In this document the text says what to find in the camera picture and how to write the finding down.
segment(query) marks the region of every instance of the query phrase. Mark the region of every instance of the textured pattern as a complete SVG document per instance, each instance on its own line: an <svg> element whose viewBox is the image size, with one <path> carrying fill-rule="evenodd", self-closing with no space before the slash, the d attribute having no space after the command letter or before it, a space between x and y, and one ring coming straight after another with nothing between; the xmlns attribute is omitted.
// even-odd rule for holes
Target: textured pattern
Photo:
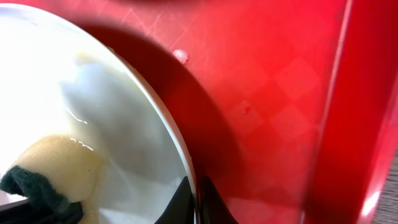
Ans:
<svg viewBox="0 0 398 224"><path fill-rule="evenodd" d="M189 72L167 78L150 71L173 63L131 63L169 108L198 177L212 178L239 223L299 221L345 0L14 2L186 52Z"/></svg>
<svg viewBox="0 0 398 224"><path fill-rule="evenodd" d="M398 151L390 168L390 173L384 185L376 214L374 224L398 223Z"/></svg>

